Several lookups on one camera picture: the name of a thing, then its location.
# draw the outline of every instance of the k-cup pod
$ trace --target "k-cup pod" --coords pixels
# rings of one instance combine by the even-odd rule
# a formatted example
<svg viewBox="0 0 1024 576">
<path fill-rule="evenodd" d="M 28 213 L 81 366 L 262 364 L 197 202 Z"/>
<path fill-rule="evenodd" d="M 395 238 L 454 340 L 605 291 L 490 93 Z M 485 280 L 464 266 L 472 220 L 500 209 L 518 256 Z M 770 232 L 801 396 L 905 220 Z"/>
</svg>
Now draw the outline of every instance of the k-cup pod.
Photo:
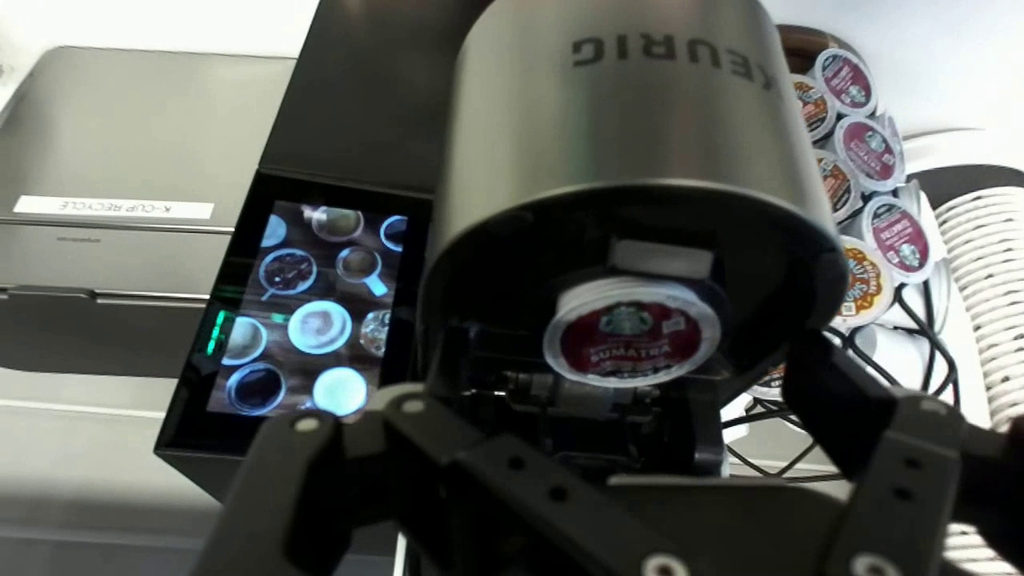
<svg viewBox="0 0 1024 576">
<path fill-rule="evenodd" d="M 824 83 L 838 114 L 866 118 L 878 109 L 871 72 L 850 50 L 827 48 L 812 65 L 812 77 Z"/>
<path fill-rule="evenodd" d="M 599 277 L 560 294 L 544 357 L 581 384 L 649 387 L 700 366 L 720 333 L 716 310 L 689 284 Z"/>
<path fill-rule="evenodd" d="M 884 132 L 889 132 L 889 138 L 904 141 L 900 124 L 895 124 L 895 118 L 893 118 L 889 110 L 878 110 L 878 114 L 871 114 L 871 118 L 875 118 L 875 124 L 880 124 Z"/>
<path fill-rule="evenodd" d="M 943 244 L 943 232 L 937 230 L 937 217 L 934 217 L 934 209 L 930 209 L 930 197 L 925 196 L 923 182 L 918 180 L 908 180 L 900 196 L 895 196 L 908 213 L 917 213 L 925 227 L 925 236 L 930 238 L 930 262 L 942 262 L 952 256 L 949 244 Z"/>
<path fill-rule="evenodd" d="M 811 141 L 824 141 L 837 128 L 837 109 L 812 77 L 793 77 L 793 93 L 804 110 Z"/>
<path fill-rule="evenodd" d="M 859 236 L 842 236 L 842 256 L 848 262 L 844 300 L 838 307 L 838 327 L 863 327 L 893 307 L 893 270 L 886 258 Z"/>
<path fill-rule="evenodd" d="M 930 277 L 930 238 L 923 220 L 895 197 L 875 197 L 863 204 L 859 220 L 859 236 L 871 244 L 895 280 L 928 280 Z"/>
<path fill-rule="evenodd" d="M 827 196 L 832 202 L 832 217 L 842 224 L 862 209 L 862 182 L 850 166 L 829 151 L 817 151 Z"/>
<path fill-rule="evenodd" d="M 837 156 L 856 169 L 863 196 L 904 186 L 900 141 L 871 118 L 844 118 L 832 135 Z"/>
</svg>

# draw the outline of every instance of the screw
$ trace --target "screw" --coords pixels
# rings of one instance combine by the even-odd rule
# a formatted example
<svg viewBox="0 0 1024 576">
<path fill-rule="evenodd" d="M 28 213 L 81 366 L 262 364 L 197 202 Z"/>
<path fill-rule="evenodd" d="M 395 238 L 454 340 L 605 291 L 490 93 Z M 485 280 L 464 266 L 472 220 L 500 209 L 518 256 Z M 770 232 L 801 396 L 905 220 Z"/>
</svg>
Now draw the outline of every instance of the screw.
<svg viewBox="0 0 1024 576">
<path fill-rule="evenodd" d="M 424 412 L 424 408 L 425 408 L 425 404 L 418 396 L 405 404 L 405 412 Z"/>
<path fill-rule="evenodd" d="M 856 576 L 900 576 L 900 567 L 889 556 L 880 552 L 859 552 L 850 560 Z"/>
<path fill-rule="evenodd" d="M 641 576 L 693 576 L 693 570 L 671 552 L 649 552 Z"/>
<path fill-rule="evenodd" d="M 318 417 L 300 417 L 300 418 L 296 418 L 290 427 L 300 430 L 300 436 L 308 436 L 308 430 L 318 430 L 318 427 L 321 427 L 321 418 L 318 418 Z"/>
</svg>

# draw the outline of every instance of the silver brewer head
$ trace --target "silver brewer head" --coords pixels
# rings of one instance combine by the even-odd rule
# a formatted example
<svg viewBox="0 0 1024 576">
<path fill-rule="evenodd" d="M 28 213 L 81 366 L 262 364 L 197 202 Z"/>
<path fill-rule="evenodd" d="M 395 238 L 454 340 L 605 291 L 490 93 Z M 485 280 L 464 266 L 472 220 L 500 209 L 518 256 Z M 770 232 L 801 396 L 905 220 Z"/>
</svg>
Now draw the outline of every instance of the silver brewer head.
<svg viewBox="0 0 1024 576">
<path fill-rule="evenodd" d="M 477 20 L 418 298 L 425 356 L 454 336 L 596 387 L 729 387 L 829 323 L 842 291 L 763 2 L 495 0 Z"/>
</svg>

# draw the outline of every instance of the white label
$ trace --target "white label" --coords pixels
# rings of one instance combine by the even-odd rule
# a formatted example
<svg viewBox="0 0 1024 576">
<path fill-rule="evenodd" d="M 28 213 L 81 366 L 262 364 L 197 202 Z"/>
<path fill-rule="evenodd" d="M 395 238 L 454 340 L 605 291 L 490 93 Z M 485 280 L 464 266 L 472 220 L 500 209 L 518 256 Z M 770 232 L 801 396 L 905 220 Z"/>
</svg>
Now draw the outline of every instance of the white label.
<svg viewBox="0 0 1024 576">
<path fill-rule="evenodd" d="M 65 217 L 207 220 L 216 213 L 216 204 L 213 202 L 18 196 L 12 210 L 65 213 Z"/>
</svg>

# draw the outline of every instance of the keurig logo text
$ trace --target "keurig logo text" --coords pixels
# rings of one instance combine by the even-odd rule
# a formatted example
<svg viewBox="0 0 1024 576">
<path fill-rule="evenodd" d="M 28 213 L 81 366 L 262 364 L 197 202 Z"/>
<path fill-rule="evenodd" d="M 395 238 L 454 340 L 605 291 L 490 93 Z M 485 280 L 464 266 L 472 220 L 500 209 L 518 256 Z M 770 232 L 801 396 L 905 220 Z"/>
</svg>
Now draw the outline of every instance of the keurig logo text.
<svg viewBox="0 0 1024 576">
<path fill-rule="evenodd" d="M 720 72 L 732 72 L 748 80 L 763 89 L 775 89 L 775 72 L 753 59 L 743 50 L 720 48 L 709 39 L 674 39 L 674 35 L 585 35 L 572 40 L 572 66 L 596 66 L 596 65 L 628 65 L 628 59 L 666 59 L 666 65 L 693 65 L 710 66 Z"/>
</svg>

